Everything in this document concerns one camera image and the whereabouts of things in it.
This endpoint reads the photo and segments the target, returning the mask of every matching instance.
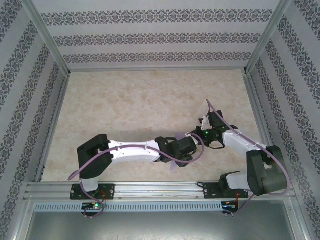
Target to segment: wall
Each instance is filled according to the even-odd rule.
[[[320,5],[291,2],[251,72],[312,239],[320,239]]]
[[[0,240],[35,179],[65,76],[18,0],[0,0]]]
[[[71,70],[245,67],[279,0],[35,0]]]

